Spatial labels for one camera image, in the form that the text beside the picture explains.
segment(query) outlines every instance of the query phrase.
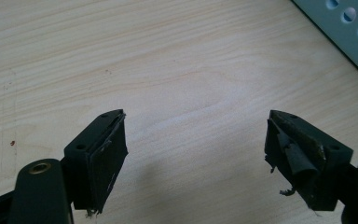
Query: perforated metal panel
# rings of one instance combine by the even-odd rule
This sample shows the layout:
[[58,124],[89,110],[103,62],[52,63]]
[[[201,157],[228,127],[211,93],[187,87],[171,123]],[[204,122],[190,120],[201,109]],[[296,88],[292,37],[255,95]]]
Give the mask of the perforated metal panel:
[[358,66],[358,0],[293,0]]

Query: wooden table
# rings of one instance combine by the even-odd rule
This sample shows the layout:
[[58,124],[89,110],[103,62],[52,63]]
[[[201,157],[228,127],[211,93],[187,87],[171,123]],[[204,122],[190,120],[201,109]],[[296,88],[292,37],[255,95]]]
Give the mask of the wooden table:
[[278,109],[358,164],[358,70],[291,1],[0,0],[0,195],[119,108],[130,154],[76,223],[340,223],[264,161]]

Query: gray metal panel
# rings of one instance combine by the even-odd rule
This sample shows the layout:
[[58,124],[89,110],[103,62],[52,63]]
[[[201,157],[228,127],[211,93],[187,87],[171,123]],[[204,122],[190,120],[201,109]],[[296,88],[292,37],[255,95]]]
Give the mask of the gray metal panel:
[[358,0],[293,0],[358,66]]

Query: metal ring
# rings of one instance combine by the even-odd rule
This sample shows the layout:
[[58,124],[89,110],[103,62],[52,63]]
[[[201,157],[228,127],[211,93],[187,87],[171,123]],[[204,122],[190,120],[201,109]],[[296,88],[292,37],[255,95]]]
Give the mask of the metal ring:
[[42,174],[44,172],[46,172],[46,170],[51,168],[51,164],[48,162],[40,162],[36,165],[34,165],[33,167],[31,167],[31,169],[29,170],[29,173],[31,175],[38,175],[38,174]]

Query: bolt hole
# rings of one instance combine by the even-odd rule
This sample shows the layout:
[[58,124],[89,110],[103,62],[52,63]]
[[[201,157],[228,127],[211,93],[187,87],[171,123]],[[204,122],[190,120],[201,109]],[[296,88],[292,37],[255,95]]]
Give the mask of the bolt hole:
[[83,145],[83,144],[80,144],[80,145],[77,145],[77,146],[76,146],[77,149],[84,149],[85,147],[86,147],[86,146]]
[[345,9],[344,13],[342,13],[342,21],[349,23],[356,19],[356,9],[353,7],[348,7]]
[[330,146],[332,149],[334,150],[339,150],[339,147],[338,146]]
[[35,166],[33,166],[29,173],[31,175],[38,175],[38,174],[42,174],[44,172],[46,172],[46,170],[48,170],[49,168],[51,167],[51,164],[50,163],[47,163],[47,162],[41,162]]
[[327,0],[326,6],[328,9],[334,9],[338,6],[339,0]]

